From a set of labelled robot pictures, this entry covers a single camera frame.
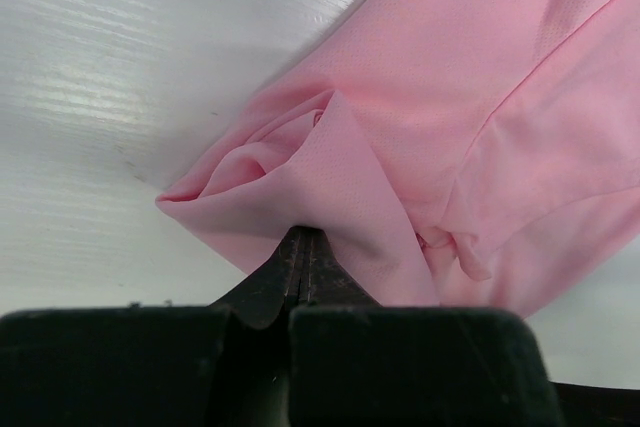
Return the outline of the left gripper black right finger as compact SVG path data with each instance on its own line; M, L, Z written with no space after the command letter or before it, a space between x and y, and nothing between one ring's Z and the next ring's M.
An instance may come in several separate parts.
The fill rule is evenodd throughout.
M289 317L295 426L559 426L532 331L487 308L384 308L337 264L325 235L296 233Z

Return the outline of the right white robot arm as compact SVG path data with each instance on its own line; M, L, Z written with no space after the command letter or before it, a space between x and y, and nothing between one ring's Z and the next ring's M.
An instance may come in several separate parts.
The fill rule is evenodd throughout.
M639 391L553 383L566 426L639 427Z

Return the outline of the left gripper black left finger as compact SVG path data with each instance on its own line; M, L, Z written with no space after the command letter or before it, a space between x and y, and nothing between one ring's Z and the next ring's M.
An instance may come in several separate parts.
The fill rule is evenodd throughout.
M284 426L287 316L306 234L208 306L21 310L1 319L5 426Z

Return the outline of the pink t-shirt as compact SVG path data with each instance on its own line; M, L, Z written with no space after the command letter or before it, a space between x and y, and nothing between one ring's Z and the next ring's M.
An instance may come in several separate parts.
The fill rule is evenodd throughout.
M639 0L367 0L157 204L245 272L304 225L384 305L530 315L639 233Z

